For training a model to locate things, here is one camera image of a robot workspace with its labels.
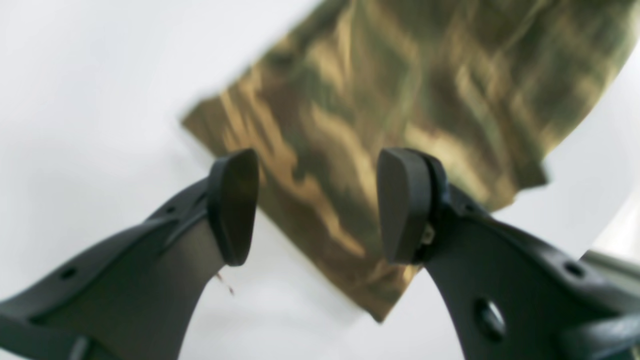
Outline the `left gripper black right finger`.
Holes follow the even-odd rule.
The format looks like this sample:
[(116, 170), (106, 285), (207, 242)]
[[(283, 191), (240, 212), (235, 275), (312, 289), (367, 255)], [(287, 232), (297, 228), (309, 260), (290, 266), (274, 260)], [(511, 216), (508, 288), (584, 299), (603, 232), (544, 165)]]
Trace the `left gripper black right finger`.
[(384, 148), (382, 250), (434, 281), (467, 360), (637, 360), (639, 297), (492, 217), (436, 157)]

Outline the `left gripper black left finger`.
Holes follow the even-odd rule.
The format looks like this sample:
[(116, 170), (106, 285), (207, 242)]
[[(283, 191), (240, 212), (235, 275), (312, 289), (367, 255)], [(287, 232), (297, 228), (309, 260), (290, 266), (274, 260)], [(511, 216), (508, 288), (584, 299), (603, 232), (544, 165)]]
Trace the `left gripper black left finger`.
[(1, 348), (30, 360), (176, 360), (208, 282), (246, 262), (258, 193), (256, 151), (218, 158), (142, 223), (3, 300)]

